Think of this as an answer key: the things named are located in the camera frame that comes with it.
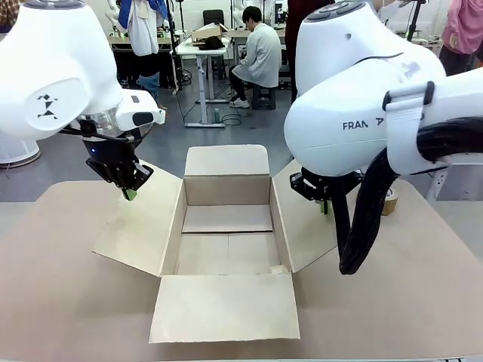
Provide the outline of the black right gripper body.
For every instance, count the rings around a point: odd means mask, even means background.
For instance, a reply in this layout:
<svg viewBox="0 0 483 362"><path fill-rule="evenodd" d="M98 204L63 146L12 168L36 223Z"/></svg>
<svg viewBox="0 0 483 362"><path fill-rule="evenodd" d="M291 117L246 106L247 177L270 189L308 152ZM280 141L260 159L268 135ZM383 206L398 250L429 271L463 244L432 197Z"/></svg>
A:
<svg viewBox="0 0 483 362"><path fill-rule="evenodd" d="M364 174L357 170L342 176L320 176L302 167L301 176L300 194L304 198L310 201L329 201L335 195L351 192L362 182Z"/></svg>

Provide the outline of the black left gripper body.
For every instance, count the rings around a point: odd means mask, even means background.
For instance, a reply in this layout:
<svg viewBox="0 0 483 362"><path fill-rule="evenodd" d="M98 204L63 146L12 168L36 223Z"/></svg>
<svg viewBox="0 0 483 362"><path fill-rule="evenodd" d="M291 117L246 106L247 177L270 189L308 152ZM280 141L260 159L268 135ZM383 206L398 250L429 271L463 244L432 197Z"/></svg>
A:
<svg viewBox="0 0 483 362"><path fill-rule="evenodd" d="M81 131L82 142L88 151L88 159L85 163L117 165L136 164L139 158L135 155L135 149L139 146L139 130L129 130L118 136L100 137L99 133Z"/></svg>

